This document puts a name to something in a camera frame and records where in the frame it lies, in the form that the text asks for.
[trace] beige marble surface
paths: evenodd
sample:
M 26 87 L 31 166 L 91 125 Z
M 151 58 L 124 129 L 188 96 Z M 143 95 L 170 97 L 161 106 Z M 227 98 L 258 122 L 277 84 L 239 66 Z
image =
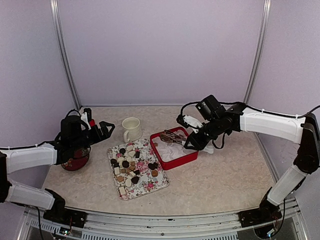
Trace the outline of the beige marble surface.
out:
M 179 112 L 175 106 L 92 108 L 96 123 L 116 125 L 112 137 L 92 146 L 89 162 L 78 171 L 51 166 L 43 188 L 59 193 L 69 207 L 105 213 L 173 216 L 257 207 L 274 182 L 253 133 L 248 132 L 233 132 L 226 136 L 224 149 L 212 155 L 200 152 L 197 160 L 166 171 L 168 187 L 127 201 L 119 199 L 107 150 L 123 143 L 122 121 L 139 118 L 142 137 L 149 138 L 177 127 Z M 185 114 L 202 119 L 194 106 L 187 107 Z

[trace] lavender backdrop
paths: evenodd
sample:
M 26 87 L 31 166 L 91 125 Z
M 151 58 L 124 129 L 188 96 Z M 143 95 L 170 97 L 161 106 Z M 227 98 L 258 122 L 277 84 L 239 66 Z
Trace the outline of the lavender backdrop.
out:
M 52 140 L 73 101 L 60 59 L 50 1 L 0 2 L 0 146 Z M 40 188 L 48 167 L 15 172 Z M 0 204 L 0 239 L 13 240 L 23 207 Z
M 244 98 L 263 0 L 59 1 L 83 105 Z
M 257 82 L 250 104 L 266 110 L 304 114 L 320 104 L 320 2 L 272 1 Z M 315 112 L 318 121 L 320 110 Z M 260 135 L 282 175 L 292 164 L 298 145 Z M 308 176 L 296 192 L 310 239 L 320 236 L 320 171 Z

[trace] cup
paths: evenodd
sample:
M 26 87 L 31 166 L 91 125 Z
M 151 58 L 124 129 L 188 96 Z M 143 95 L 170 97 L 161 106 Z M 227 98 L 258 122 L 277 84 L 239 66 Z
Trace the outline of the cup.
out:
M 125 132 L 123 134 L 123 140 L 125 143 L 138 140 L 142 137 L 142 129 L 140 120 L 136 117 L 128 117 L 122 122 L 122 127 Z

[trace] mug handle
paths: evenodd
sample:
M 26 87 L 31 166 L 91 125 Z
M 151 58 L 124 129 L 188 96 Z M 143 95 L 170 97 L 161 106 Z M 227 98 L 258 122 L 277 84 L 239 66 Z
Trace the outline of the mug handle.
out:
M 128 143 L 130 141 L 130 139 L 128 138 L 128 133 L 129 131 L 125 131 L 123 134 L 123 140 L 125 143 Z

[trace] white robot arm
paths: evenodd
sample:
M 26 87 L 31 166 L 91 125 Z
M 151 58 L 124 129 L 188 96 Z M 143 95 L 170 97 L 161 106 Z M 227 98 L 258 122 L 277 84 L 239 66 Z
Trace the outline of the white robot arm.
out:
M 230 135 L 236 132 L 255 132 L 287 139 L 300 144 L 293 165 L 283 174 L 279 181 L 262 199 L 258 209 L 239 213 L 241 225 L 248 227 L 270 222 L 279 215 L 279 205 L 294 190 L 298 189 L 306 176 L 319 168 L 320 163 L 320 131 L 314 114 L 304 116 L 285 115 L 276 112 L 259 110 L 242 102 L 235 102 L 229 109 L 210 95 L 200 102 L 196 108 L 203 118 L 209 122 L 201 123 L 193 117 L 183 115 L 182 107 L 177 122 L 185 128 L 193 128 L 193 133 L 187 138 L 184 147 L 202 151 L 209 141 L 214 141 L 219 135 Z
M 45 210 L 45 219 L 83 228 L 86 213 L 66 209 L 65 200 L 56 192 L 8 180 L 7 177 L 22 169 L 66 163 L 74 158 L 77 150 L 89 148 L 108 139 L 115 129 L 114 124 L 105 121 L 99 123 L 99 128 L 92 120 L 89 108 L 85 108 L 83 114 L 69 113 L 61 121 L 61 132 L 54 141 L 34 146 L 0 148 L 0 203 L 11 202 L 38 207 Z

